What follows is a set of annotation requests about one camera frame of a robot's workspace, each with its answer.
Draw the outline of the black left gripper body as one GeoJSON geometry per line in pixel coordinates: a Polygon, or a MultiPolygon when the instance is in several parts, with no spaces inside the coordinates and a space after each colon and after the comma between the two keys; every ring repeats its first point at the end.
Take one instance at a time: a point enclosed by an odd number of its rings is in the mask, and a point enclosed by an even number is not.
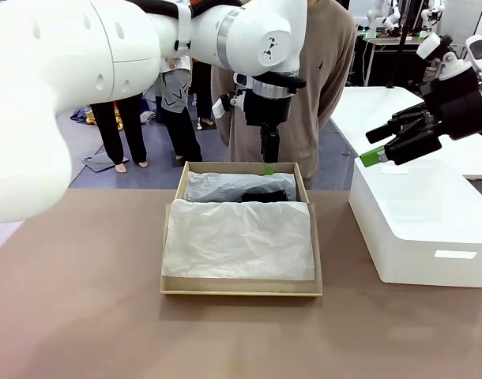
{"type": "Polygon", "coordinates": [[[248,126],[278,126],[288,120],[291,97],[270,99],[246,91],[243,112],[248,126]]]}

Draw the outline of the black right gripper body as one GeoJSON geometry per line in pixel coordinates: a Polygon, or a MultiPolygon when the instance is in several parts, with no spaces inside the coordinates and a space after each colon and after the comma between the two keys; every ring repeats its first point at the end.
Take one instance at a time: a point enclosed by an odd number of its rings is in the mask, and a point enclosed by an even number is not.
{"type": "Polygon", "coordinates": [[[481,90],[479,78],[472,68],[449,79],[436,78],[421,87],[437,135],[459,140],[482,133],[481,90]]]}

